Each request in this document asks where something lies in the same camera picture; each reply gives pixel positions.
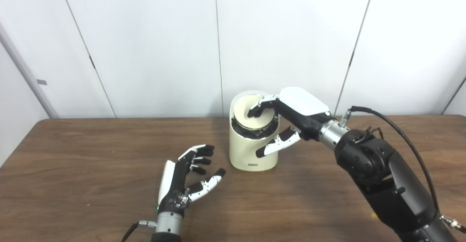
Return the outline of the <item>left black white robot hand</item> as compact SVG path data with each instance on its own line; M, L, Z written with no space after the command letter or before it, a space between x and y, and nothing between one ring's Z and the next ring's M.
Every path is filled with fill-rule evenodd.
M192 202L206 196L217 187L226 174L223 168L194 184L185 184L188 174L192 172L206 175L207 171L202 165L211 164L210 157L213 156L214 150L213 145L196 145L188 148L176 161L166 161L158 194L158 214L168 212L184 217L185 210Z

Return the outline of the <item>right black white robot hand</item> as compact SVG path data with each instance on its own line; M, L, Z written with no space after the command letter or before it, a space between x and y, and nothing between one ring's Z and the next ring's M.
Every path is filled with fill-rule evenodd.
M266 109L273 109L292 125L257 149L257 158L286 149L301 139L319 141L321 128L335 120L326 104L300 87L287 87L278 94L264 96L251 106L247 116L258 118Z

